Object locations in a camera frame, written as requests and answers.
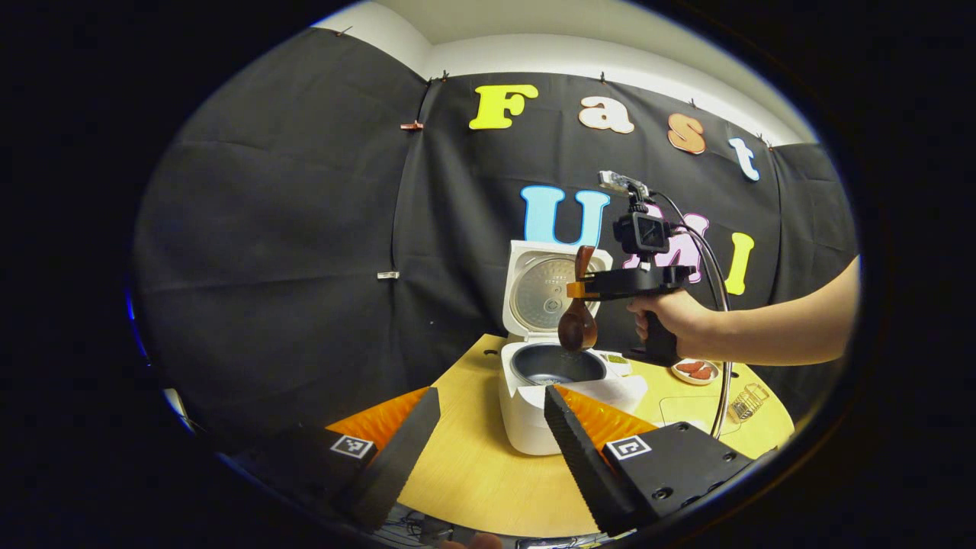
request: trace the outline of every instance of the black handle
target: black handle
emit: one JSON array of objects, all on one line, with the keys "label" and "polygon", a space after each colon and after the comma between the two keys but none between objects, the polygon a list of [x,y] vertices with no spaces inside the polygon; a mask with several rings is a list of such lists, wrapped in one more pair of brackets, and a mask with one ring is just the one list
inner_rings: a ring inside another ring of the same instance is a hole
[{"label": "black handle", "polygon": [[644,359],[652,364],[671,367],[681,360],[677,355],[677,337],[670,333],[658,320],[658,316],[647,311],[647,341],[644,348]]}]

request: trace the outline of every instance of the black fabric backdrop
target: black fabric backdrop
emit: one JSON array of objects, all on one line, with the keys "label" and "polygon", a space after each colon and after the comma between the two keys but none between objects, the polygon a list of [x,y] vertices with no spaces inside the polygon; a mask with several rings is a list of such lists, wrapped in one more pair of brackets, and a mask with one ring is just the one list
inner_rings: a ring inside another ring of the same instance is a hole
[{"label": "black fabric backdrop", "polygon": [[[490,84],[539,97],[510,128],[470,130]],[[630,134],[577,118],[580,100],[623,103]],[[668,117],[705,128],[707,150],[671,146]],[[399,129],[419,118],[421,132]],[[752,150],[747,179],[731,138]],[[140,326],[153,363],[228,450],[297,421],[327,423],[433,382],[484,333],[505,335],[508,243],[523,239],[520,191],[564,190],[555,237],[580,237],[577,190],[613,170],[670,196],[706,232],[725,274],[732,232],[752,237],[737,309],[816,289],[856,253],[825,152],[775,148],[693,106],[559,74],[425,82],[349,36],[309,29],[229,81],[187,121],[143,201],[136,241]],[[665,215],[676,218],[663,205]],[[610,226],[599,246],[626,259]],[[399,271],[400,279],[376,274]],[[690,291],[711,305],[707,283]],[[637,343],[626,301],[603,304],[598,347]],[[760,368],[796,418],[828,366]]]},{"label": "black fabric backdrop", "polygon": [[237,447],[415,388],[391,332],[390,228],[426,83],[309,29],[185,124],[138,219],[142,330],[189,415]]}]

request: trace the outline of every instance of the wooden table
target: wooden table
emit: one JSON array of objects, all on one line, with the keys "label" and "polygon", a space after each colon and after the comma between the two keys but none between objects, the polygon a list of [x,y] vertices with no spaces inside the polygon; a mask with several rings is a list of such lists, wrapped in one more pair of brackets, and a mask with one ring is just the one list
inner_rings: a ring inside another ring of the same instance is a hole
[{"label": "wooden table", "polygon": [[[508,442],[499,404],[499,352],[506,340],[484,335],[433,383],[441,418],[398,502],[426,515],[480,531],[526,537],[598,532],[561,455],[534,456]],[[689,421],[712,428],[721,380],[679,381],[668,368],[631,361],[648,391],[634,415],[652,422]],[[726,417],[721,440],[749,458],[793,433],[783,404],[743,364],[735,364],[729,401],[749,383],[770,397],[745,423]]]}]

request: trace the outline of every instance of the small metal rack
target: small metal rack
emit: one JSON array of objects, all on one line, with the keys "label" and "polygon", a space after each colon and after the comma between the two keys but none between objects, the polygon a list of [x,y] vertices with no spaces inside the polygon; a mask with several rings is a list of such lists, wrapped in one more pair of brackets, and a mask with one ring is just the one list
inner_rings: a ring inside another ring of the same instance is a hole
[{"label": "small metal rack", "polygon": [[739,393],[739,396],[736,397],[729,407],[732,408],[732,412],[741,423],[755,415],[755,411],[768,398],[769,393],[762,386],[758,383],[750,383],[742,393]]}]

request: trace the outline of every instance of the plate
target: plate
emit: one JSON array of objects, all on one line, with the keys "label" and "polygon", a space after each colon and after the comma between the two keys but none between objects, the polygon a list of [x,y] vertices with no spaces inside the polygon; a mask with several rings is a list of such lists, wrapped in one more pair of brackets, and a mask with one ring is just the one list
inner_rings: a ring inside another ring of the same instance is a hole
[{"label": "plate", "polygon": [[[691,374],[684,373],[683,371],[677,369],[682,364],[690,364],[692,362],[703,362],[705,364],[704,366],[702,366],[703,368],[712,369],[712,377],[710,377],[709,379],[696,379],[694,377],[691,377]],[[721,369],[719,369],[719,367],[715,365],[715,363],[712,362],[711,360],[685,359],[680,362],[677,362],[674,366],[672,366],[671,373],[673,373],[675,376],[677,376],[678,379],[680,379],[685,383],[690,383],[692,385],[708,385],[712,381],[718,379],[718,377],[721,375]]]}]

